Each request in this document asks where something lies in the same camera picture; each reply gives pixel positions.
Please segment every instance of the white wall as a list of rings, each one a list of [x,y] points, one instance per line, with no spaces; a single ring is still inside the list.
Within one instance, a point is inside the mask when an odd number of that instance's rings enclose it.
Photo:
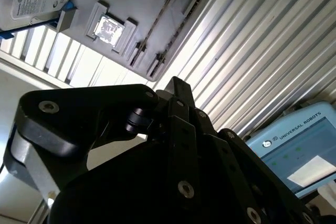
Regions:
[[[0,164],[18,100],[23,94],[33,90],[37,88],[0,70]],[[0,214],[27,222],[41,201],[40,194],[12,175],[6,174],[6,170],[0,178],[3,179],[0,182]]]
[[[7,218],[1,217],[1,216],[0,216],[0,223],[1,224],[22,224],[22,222],[20,222],[20,221],[7,219]]]

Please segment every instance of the screw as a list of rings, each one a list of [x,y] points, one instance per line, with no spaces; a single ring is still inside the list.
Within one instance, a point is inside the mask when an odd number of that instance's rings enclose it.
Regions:
[[[182,103],[182,102],[180,102],[180,101],[177,101],[177,103],[178,103],[178,105],[180,105],[180,106],[184,106],[184,104]]]
[[[180,181],[177,187],[180,193],[187,199],[191,199],[194,197],[194,188],[187,181]]]
[[[310,218],[310,216],[308,214],[306,214],[305,212],[302,212],[304,218],[307,220],[307,222],[309,222],[310,224],[314,224],[314,221]]]
[[[149,91],[146,92],[146,95],[148,95],[149,97],[154,97],[154,95]]]
[[[48,114],[55,114],[59,111],[59,106],[51,101],[40,102],[38,108]]]
[[[253,221],[254,224],[261,224],[261,217],[256,210],[252,207],[247,208],[247,215]]]
[[[202,118],[206,118],[206,114],[203,111],[199,111],[198,114],[202,117]]]
[[[227,135],[231,138],[231,139],[235,139],[235,136],[232,132],[228,132]]]

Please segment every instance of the corrugated metal wall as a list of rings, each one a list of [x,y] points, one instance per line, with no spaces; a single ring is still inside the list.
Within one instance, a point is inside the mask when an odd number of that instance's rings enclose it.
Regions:
[[[192,86],[215,129],[240,136],[312,98],[336,103],[336,0],[210,0],[154,89]]]

